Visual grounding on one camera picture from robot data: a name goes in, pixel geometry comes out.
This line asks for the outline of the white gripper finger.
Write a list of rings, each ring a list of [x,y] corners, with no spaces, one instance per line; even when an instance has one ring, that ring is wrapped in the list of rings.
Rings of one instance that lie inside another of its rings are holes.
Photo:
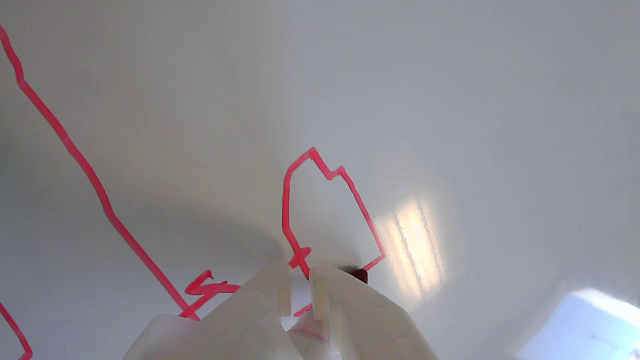
[[[299,360],[281,319],[291,314],[291,268],[261,269],[200,320],[158,314],[126,360]]]
[[[343,360],[436,360],[409,313],[342,269],[310,271],[314,317]]]

